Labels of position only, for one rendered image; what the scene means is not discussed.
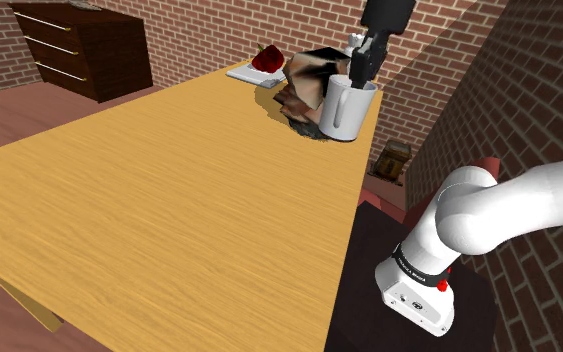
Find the red fruit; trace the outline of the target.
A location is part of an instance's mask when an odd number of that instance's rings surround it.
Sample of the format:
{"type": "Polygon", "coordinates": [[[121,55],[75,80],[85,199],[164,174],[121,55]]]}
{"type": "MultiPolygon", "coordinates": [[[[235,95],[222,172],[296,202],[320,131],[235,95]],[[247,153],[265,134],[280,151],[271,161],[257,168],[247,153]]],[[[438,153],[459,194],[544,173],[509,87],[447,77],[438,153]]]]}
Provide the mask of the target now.
{"type": "Polygon", "coordinates": [[[271,44],[265,48],[258,45],[258,49],[259,53],[251,61],[256,70],[275,73],[284,65],[284,55],[275,45],[271,44]]]}

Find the dark wooden chest of drawers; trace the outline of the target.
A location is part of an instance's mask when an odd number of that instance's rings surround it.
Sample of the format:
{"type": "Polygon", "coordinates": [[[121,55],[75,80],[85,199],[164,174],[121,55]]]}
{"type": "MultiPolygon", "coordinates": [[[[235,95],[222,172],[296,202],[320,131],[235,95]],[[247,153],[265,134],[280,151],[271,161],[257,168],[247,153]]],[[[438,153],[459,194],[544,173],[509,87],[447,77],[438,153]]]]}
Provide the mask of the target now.
{"type": "Polygon", "coordinates": [[[9,7],[45,82],[98,103],[153,85],[142,19],[70,3],[9,7]]]}

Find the white flat slab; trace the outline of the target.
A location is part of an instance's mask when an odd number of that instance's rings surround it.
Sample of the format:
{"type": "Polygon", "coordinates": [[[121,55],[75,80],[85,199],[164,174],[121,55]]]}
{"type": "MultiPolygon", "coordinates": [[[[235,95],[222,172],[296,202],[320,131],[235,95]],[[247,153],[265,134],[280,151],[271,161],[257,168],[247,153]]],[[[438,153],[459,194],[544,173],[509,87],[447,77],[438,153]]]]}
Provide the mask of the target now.
{"type": "Polygon", "coordinates": [[[275,87],[286,79],[282,68],[279,68],[274,73],[268,73],[255,69],[251,63],[228,70],[226,75],[267,89],[275,87]]]}

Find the dark robot stand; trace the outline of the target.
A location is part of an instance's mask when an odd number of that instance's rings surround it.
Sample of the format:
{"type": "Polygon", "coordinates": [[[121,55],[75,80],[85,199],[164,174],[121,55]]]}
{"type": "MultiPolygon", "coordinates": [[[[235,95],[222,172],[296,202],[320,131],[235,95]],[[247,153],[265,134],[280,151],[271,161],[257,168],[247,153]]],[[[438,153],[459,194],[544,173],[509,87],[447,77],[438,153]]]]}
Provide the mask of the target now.
{"type": "Polygon", "coordinates": [[[454,322],[442,337],[386,307],[374,278],[408,230],[365,201],[358,206],[324,352],[491,352],[497,308],[489,283],[452,265],[454,322]]]}

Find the white mug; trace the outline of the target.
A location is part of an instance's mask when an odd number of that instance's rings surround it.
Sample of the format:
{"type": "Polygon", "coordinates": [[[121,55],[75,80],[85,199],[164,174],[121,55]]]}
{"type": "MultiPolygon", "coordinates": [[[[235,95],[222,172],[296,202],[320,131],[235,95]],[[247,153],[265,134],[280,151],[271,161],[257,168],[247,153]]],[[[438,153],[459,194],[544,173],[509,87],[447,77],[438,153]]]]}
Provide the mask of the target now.
{"type": "Polygon", "coordinates": [[[339,141],[355,140],[376,91],[372,82],[358,89],[347,75],[331,75],[318,123],[320,132],[339,141]]]}

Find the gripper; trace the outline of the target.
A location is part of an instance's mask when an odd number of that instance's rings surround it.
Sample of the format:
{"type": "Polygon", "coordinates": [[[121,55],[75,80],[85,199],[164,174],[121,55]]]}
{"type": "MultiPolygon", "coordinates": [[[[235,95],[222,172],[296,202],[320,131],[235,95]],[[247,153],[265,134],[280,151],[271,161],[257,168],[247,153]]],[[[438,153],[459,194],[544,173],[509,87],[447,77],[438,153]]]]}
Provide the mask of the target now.
{"type": "Polygon", "coordinates": [[[390,34],[401,35],[409,22],[416,0],[367,0],[360,24],[375,33],[352,52],[351,87],[362,89],[378,74],[386,56],[390,34]]]}

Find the light wooden table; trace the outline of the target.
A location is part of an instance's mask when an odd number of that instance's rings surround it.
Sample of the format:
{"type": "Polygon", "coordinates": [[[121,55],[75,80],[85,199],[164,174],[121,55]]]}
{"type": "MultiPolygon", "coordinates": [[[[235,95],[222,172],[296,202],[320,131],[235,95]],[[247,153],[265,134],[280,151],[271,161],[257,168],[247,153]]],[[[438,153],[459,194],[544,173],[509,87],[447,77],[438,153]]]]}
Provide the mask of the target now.
{"type": "Polygon", "coordinates": [[[113,352],[323,352],[372,136],[225,70],[0,147],[0,277],[113,352]]]}

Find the brown crumpled bag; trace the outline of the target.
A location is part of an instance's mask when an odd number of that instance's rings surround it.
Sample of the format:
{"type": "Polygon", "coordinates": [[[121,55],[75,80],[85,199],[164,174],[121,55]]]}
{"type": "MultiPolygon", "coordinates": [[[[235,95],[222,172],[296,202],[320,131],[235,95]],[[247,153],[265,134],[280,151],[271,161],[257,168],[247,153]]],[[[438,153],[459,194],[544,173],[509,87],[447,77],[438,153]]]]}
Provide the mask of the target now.
{"type": "Polygon", "coordinates": [[[318,128],[331,75],[347,74],[351,58],[343,52],[320,48],[294,54],[283,68],[288,84],[273,99],[299,135],[327,140],[318,128]]]}

